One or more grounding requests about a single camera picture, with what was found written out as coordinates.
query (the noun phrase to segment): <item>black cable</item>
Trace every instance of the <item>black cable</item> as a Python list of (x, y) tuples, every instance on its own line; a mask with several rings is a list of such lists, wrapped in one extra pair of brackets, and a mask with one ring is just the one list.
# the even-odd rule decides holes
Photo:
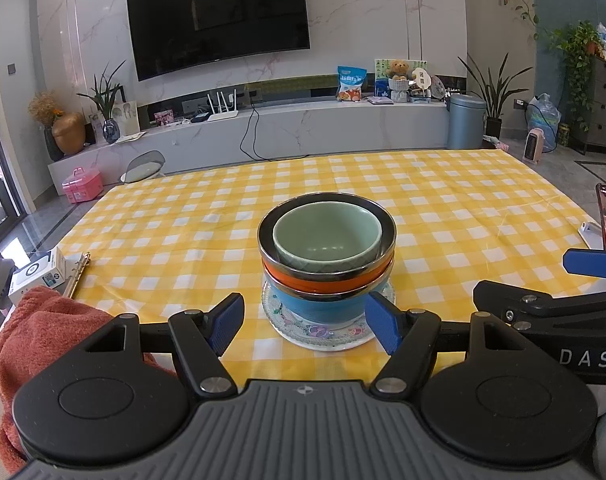
[[(538, 106), (536, 106), (535, 104), (525, 103), (525, 108), (523, 108), (523, 115), (525, 115), (525, 122), (527, 122), (527, 120), (528, 120), (528, 114), (527, 114), (527, 112), (528, 112), (528, 106), (533, 106), (534, 108), (536, 108), (536, 110), (538, 110), (540, 112), (541, 117), (545, 121), (545, 124), (547, 124), (547, 127), (553, 133), (554, 129), (552, 128), (552, 126), (550, 125), (550, 123), (547, 122), (547, 119), (545, 119), (545, 116), (543, 115), (543, 111)], [(556, 130), (556, 133), (554, 134), (554, 147), (551, 150), (547, 150), (546, 152), (543, 152), (543, 153), (552, 153), (557, 147), (558, 147), (558, 129)]]
[[(256, 110), (254, 110), (254, 106), (252, 106), (252, 113), (250, 115), (249, 120), (247, 121), (247, 128), (245, 129), (245, 134), (243, 136), (243, 139), (241, 139), (240, 144), (238, 145), (238, 148), (245, 154), (247, 155), (251, 160), (253, 160), (254, 162), (260, 162), (260, 160), (257, 160), (256, 158), (253, 158), (253, 156), (251, 156), (249, 153), (247, 153), (244, 149), (243, 149), (243, 141), (245, 140), (245, 137), (247, 137), (247, 133), (250, 131), (250, 123), (252, 122), (252, 117), (254, 116), (254, 112)], [(254, 129), (254, 139), (256, 139), (256, 129)]]
[[(299, 158), (306, 158), (309, 155), (302, 155), (302, 156), (294, 156), (294, 157), (289, 157), (286, 156), (285, 158), (265, 158), (264, 156), (260, 156), (257, 152), (256, 152), (256, 127), (259, 124), (260, 121), (260, 114), (259, 111), (256, 109), (256, 107), (254, 106), (254, 101), (252, 101), (252, 96), (250, 95), (250, 105), (252, 106), (252, 114), (250, 115), (250, 121), (252, 120), (252, 115), (254, 115), (254, 112), (256, 112), (256, 122), (254, 123), (254, 140), (252, 141), (252, 151), (254, 152), (254, 155), (258, 157), (258, 160), (253, 158), (251, 155), (245, 153), (245, 150), (243, 150), (243, 153), (245, 153), (245, 155), (249, 156), (250, 158), (252, 158), (252, 160), (256, 160), (257, 162), (260, 161), (265, 161), (265, 162), (277, 162), (280, 160), (298, 160)], [(247, 129), (249, 129), (250, 127), (250, 123), (247, 123)]]

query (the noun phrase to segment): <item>light green ceramic bowl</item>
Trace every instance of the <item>light green ceramic bowl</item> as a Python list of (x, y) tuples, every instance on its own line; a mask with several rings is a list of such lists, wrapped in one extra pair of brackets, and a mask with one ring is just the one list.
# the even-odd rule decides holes
[(308, 272), (339, 272), (377, 256), (381, 224), (367, 209), (347, 202), (313, 202), (285, 213), (273, 237), (281, 262)]

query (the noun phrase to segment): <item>plastic bag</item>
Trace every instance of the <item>plastic bag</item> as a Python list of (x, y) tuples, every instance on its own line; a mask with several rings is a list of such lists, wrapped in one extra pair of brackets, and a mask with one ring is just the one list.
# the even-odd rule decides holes
[(367, 76), (368, 71), (364, 68), (339, 66), (340, 86), (336, 98), (339, 101), (360, 101), (363, 97), (360, 87)]
[(561, 113), (556, 109), (549, 94), (534, 97), (525, 113), (528, 119), (528, 131), (540, 128), (543, 131), (543, 149), (552, 150), (556, 146), (556, 132), (561, 121)]

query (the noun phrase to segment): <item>snack bag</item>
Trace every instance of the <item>snack bag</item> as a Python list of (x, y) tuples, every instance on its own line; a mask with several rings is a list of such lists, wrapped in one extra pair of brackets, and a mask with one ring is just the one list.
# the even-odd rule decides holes
[(339, 101), (360, 101), (362, 99), (360, 88), (367, 76), (368, 71), (364, 68), (339, 66), (339, 92), (336, 98)]

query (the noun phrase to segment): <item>orange towel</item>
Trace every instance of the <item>orange towel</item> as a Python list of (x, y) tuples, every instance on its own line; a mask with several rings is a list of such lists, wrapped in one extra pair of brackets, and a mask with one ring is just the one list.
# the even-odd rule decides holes
[[(0, 458), (10, 473), (25, 465), (12, 401), (18, 389), (112, 319), (45, 286), (28, 291), (0, 332)], [(145, 361), (155, 364), (151, 356)]]

